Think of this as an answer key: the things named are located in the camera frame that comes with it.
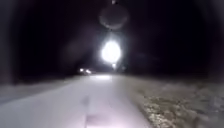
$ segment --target asphalt road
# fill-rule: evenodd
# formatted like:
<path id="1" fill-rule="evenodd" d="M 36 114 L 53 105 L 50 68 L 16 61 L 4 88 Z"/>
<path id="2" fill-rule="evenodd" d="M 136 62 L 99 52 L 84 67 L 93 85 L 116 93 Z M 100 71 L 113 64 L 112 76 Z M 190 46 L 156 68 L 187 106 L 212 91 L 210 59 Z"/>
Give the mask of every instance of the asphalt road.
<path id="1" fill-rule="evenodd" d="M 90 76 L 0 106 L 1 128 L 151 128 L 110 76 Z"/>

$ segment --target dark sky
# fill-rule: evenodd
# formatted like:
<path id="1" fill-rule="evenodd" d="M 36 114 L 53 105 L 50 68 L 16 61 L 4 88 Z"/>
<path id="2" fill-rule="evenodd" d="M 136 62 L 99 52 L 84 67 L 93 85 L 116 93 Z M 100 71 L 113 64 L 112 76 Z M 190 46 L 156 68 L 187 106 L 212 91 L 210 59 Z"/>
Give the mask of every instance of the dark sky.
<path id="1" fill-rule="evenodd" d="M 206 75 L 214 39 L 212 11 L 193 0 L 120 0 L 130 15 L 114 31 L 134 74 Z M 21 79 L 75 74 L 94 63 L 108 34 L 98 16 L 103 0 L 22 0 L 12 22 L 14 72 Z"/>

